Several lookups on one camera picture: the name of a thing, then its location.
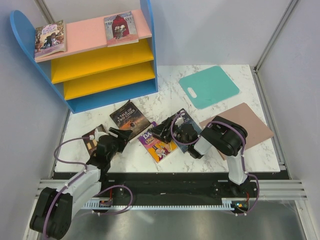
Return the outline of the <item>Tale of Two Cities book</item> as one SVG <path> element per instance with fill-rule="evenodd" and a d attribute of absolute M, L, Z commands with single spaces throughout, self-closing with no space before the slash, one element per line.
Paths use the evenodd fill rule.
<path fill-rule="evenodd" d="M 129 142 L 137 139 L 152 126 L 151 122 L 130 100 L 109 116 L 120 130 L 132 131 Z"/>

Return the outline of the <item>Roald Dahl Charlie book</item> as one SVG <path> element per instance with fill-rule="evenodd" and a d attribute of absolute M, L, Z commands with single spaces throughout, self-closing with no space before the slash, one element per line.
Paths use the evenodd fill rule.
<path fill-rule="evenodd" d="M 155 121 L 151 122 L 147 130 L 138 137 L 140 143 L 152 156 L 156 163 L 161 162 L 164 158 L 174 152 L 178 146 L 172 140 L 170 143 L 165 143 L 155 138 L 149 131 L 150 128 L 156 127 L 157 123 Z"/>

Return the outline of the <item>Nineteen Eighty-Four dark book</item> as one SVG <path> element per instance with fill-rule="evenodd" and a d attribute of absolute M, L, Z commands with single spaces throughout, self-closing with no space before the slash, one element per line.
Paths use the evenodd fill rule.
<path fill-rule="evenodd" d="M 161 139 L 164 140 L 165 143 L 169 143 L 172 140 L 172 121 L 180 113 L 182 114 L 176 119 L 172 128 L 172 132 L 174 138 L 177 140 L 174 142 L 185 154 L 188 151 L 188 148 L 193 146 L 191 143 L 198 139 L 198 135 L 201 132 L 201 128 L 191 118 L 191 116 L 187 113 L 187 111 L 184 108 L 182 108 L 174 115 L 168 117 L 167 119 L 161 122 L 161 125 L 164 125 L 163 130 L 161 132 Z"/>

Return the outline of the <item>red castle cover book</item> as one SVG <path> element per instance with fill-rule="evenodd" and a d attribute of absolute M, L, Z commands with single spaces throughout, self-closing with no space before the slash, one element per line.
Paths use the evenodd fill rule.
<path fill-rule="evenodd" d="M 103 21 L 107 47 L 133 44 L 139 41 L 131 11 L 105 17 Z"/>

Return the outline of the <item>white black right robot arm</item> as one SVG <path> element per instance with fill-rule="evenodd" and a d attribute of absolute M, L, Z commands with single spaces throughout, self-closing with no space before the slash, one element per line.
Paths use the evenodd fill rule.
<path fill-rule="evenodd" d="M 195 159 L 202 158 L 212 147 L 216 148 L 226 156 L 230 193 L 240 197 L 247 191 L 245 181 L 249 174 L 245 169 L 244 150 L 248 133 L 241 125 L 216 116 L 201 130 L 187 120 L 187 113 L 182 111 L 150 128 L 149 132 L 166 144 L 174 141 L 185 146 Z"/>

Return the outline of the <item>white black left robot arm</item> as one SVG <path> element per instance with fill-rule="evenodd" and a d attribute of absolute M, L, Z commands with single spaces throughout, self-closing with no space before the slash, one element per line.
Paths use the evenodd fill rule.
<path fill-rule="evenodd" d="M 87 140 L 97 142 L 83 169 L 63 185 L 45 187 L 38 197 L 29 228 L 44 238 L 62 239 L 70 228 L 73 217 L 93 197 L 104 197 L 110 191 L 107 173 L 117 153 L 122 153 L 129 142 L 132 130 L 98 128 Z"/>

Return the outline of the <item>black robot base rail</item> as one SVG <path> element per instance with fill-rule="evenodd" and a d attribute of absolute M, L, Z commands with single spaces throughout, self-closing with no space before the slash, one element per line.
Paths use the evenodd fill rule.
<path fill-rule="evenodd" d="M 176 207 L 220 205 L 223 199 L 253 200 L 256 181 L 250 178 L 244 186 L 228 180 L 227 173 L 146 173 L 111 172 L 101 189 L 101 197 L 111 197 L 114 206 Z"/>

